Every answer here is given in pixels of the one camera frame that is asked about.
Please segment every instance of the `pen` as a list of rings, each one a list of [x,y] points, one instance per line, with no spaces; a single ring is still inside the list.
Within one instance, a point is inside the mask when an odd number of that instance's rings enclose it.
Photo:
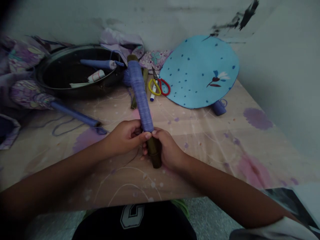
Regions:
[[[152,91],[153,91],[153,92],[156,92],[156,91],[157,91],[157,87],[156,87],[155,84],[153,84]],[[155,95],[154,95],[153,93],[151,93],[150,101],[153,102],[153,101],[154,101],[154,98],[155,98]]]

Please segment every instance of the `yellow scissors handle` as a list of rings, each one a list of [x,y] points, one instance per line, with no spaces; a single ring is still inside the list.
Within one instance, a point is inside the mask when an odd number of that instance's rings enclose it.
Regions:
[[[152,83],[152,82],[154,83],[154,85],[156,85],[156,88],[158,89],[158,91],[159,91],[160,93],[155,93],[154,91],[152,91],[152,89],[151,89],[151,83]],[[152,94],[154,94],[154,95],[156,95],[156,96],[160,96],[160,95],[161,95],[161,89],[160,89],[160,87],[159,87],[159,85],[157,84],[157,82],[156,82],[155,79],[151,79],[151,80],[149,81],[148,88],[149,88],[149,90],[150,90],[150,92],[151,92]]]

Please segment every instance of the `wall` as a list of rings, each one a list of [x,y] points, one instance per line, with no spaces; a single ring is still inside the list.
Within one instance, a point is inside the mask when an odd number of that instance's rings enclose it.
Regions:
[[[238,51],[239,81],[301,153],[320,155],[320,2],[286,0]]]
[[[214,25],[230,23],[253,0],[20,0],[4,27],[20,39],[39,35],[75,44],[96,43],[110,27],[139,34],[147,49],[174,49],[183,39],[209,35]],[[280,1],[260,0],[245,28],[222,29],[220,37],[250,37]]]

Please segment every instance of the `sleeve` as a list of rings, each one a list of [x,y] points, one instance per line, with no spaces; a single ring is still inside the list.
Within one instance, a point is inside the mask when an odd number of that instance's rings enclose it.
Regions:
[[[318,240],[305,226],[284,217],[278,222],[262,228],[234,230],[229,240]]]

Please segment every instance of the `tabletop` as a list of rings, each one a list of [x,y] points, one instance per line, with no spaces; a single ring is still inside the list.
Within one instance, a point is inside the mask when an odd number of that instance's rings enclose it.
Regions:
[[[252,186],[288,187],[319,181],[320,163],[301,156],[270,121],[237,80],[224,97],[227,113],[215,116],[210,107],[183,108],[164,96],[149,101],[154,126],[167,130],[187,154],[227,172]],[[104,98],[72,100],[70,107],[98,119],[112,131],[123,120],[139,118],[131,110],[128,89],[116,88]],[[35,111],[9,150],[0,152],[1,190],[101,140],[88,126],[61,136],[53,128],[70,120],[55,110]],[[81,124],[61,125],[62,133]],[[154,169],[140,160],[141,147],[126,155],[106,159],[81,179],[54,210],[85,210],[106,206],[189,198],[201,194],[164,166]]]

